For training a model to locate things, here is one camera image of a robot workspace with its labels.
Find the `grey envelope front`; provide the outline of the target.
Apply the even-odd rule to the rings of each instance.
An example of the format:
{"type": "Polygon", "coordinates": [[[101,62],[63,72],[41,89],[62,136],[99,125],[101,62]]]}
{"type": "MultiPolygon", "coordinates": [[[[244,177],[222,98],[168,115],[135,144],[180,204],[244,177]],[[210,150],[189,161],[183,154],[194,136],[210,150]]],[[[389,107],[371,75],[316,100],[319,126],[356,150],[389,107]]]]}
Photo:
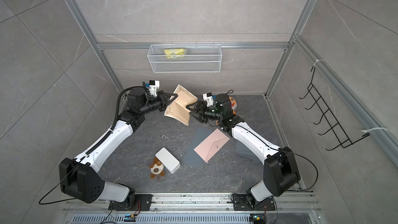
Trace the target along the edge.
{"type": "Polygon", "coordinates": [[[236,153],[239,156],[245,157],[247,159],[250,159],[253,161],[260,161],[260,159],[247,146],[245,146],[240,141],[236,142],[236,153]]]}

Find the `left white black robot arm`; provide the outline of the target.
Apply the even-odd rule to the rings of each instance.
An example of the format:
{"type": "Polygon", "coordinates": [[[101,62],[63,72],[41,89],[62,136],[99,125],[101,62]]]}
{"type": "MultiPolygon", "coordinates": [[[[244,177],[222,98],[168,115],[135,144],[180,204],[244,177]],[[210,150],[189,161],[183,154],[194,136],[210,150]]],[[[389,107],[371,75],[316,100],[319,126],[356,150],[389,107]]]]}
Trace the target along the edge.
{"type": "Polygon", "coordinates": [[[165,93],[146,84],[121,91],[111,127],[85,151],[60,163],[61,192],[85,203],[112,201],[123,209],[132,209],[136,204],[135,189],[106,182],[98,171],[116,148],[137,131],[147,114],[165,111],[177,97],[176,93],[165,93]]]}

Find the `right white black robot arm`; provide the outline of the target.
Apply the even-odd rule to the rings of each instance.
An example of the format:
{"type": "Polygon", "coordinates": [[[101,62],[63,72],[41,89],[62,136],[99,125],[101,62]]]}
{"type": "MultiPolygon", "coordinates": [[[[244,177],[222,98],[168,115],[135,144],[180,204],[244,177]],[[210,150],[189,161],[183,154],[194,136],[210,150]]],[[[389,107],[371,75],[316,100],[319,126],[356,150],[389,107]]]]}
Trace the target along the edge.
{"type": "Polygon", "coordinates": [[[296,159],[288,147],[280,148],[255,132],[235,113],[236,103],[227,94],[203,94],[203,100],[186,106],[199,122],[215,121],[219,128],[245,145],[263,164],[263,178],[249,190],[247,201],[254,207],[267,198],[279,197],[301,179],[296,159]]]}

